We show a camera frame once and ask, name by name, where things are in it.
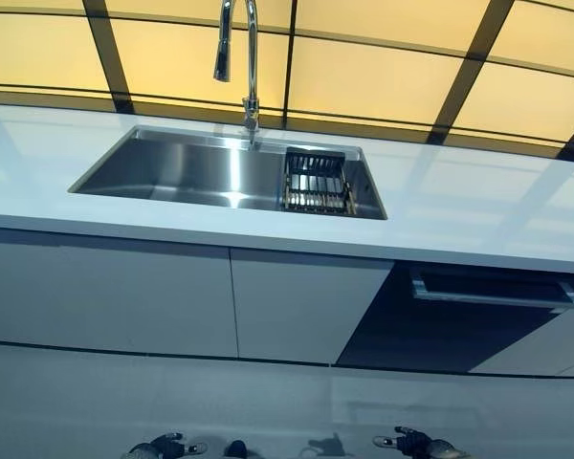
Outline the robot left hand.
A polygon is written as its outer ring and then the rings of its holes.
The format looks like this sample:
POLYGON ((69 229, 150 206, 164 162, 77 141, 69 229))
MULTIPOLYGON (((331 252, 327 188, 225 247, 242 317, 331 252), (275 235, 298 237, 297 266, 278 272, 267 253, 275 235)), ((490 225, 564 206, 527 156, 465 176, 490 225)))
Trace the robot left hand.
POLYGON ((169 432, 151 442, 161 458, 178 459, 205 454, 209 447, 206 443, 185 444, 185 436, 179 432, 169 432))

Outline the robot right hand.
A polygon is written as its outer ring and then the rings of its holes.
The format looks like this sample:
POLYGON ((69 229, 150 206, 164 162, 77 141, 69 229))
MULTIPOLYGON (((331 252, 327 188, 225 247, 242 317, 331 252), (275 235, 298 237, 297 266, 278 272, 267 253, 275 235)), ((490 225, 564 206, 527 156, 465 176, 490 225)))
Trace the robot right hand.
POLYGON ((409 458, 429 458, 428 447, 431 438, 426 433, 406 427, 396 426, 396 436, 374 436, 372 444, 378 448, 389 448, 400 451, 409 458))

